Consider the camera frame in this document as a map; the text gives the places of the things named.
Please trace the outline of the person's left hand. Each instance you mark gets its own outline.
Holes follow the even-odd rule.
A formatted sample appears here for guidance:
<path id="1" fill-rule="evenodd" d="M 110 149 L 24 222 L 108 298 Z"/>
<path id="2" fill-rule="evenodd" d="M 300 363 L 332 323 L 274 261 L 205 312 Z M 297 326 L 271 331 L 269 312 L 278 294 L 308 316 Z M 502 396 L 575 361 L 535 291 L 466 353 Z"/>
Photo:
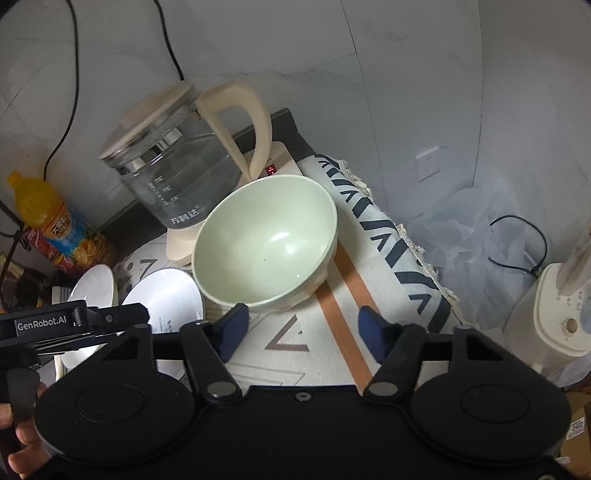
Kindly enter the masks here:
<path id="1" fill-rule="evenodd" d="M 37 398 L 42 395 L 47 386 L 40 383 L 37 387 Z M 1 430 L 13 426 L 14 416 L 12 407 L 8 403 L 1 403 Z M 16 424 L 15 434 L 20 449 L 8 456 L 10 469 L 18 474 L 20 479 L 27 479 L 51 460 L 51 454 L 46 450 L 35 427 L 32 417 Z"/>

